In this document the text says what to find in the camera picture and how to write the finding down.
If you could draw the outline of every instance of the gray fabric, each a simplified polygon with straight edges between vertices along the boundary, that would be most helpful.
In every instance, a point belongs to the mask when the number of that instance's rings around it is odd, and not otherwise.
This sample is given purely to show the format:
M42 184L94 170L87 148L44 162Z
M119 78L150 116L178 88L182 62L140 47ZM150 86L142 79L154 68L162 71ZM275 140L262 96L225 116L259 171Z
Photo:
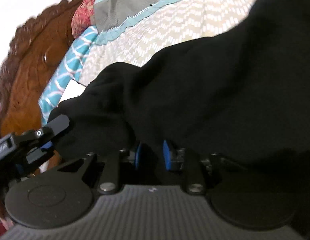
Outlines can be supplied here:
M104 0L94 5L98 32L120 26L127 17L134 16L159 0Z

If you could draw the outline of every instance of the red patterned fabric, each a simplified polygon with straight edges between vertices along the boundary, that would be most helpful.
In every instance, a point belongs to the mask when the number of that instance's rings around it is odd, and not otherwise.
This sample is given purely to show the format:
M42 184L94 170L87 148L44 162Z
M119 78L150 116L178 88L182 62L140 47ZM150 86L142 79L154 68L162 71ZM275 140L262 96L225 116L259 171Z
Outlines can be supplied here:
M72 34L78 38L84 30L92 25L91 16L94 15L95 0L84 0L77 8L71 23Z

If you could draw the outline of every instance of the black cloth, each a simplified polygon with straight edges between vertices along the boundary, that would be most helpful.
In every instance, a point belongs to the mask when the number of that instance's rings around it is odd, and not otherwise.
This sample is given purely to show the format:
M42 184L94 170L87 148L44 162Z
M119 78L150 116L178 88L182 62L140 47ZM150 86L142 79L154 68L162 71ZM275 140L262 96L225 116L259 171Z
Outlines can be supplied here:
M66 160L107 155L135 139L161 158L164 139L247 164L310 151L310 0L257 0L215 37L162 49L142 68L114 63L61 102Z

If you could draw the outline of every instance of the carved wooden headboard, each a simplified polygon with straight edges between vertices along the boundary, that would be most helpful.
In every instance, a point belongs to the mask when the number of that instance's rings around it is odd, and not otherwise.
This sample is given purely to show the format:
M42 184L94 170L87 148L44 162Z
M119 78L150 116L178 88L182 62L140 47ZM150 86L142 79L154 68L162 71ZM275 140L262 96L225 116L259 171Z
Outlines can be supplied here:
M74 38L72 17L83 0L62 0L17 28L0 70L0 137L41 127L38 100Z

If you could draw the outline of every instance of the gray ribbed surface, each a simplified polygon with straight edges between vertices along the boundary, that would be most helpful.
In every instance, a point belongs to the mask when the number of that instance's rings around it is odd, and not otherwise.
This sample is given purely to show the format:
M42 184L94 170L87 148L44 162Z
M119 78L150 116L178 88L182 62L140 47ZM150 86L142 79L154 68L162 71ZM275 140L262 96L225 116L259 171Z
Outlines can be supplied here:
M215 215L202 197L192 197L178 186L125 186L103 196L75 223L37 230L17 225L0 240L302 240L289 227L267 232L236 228Z

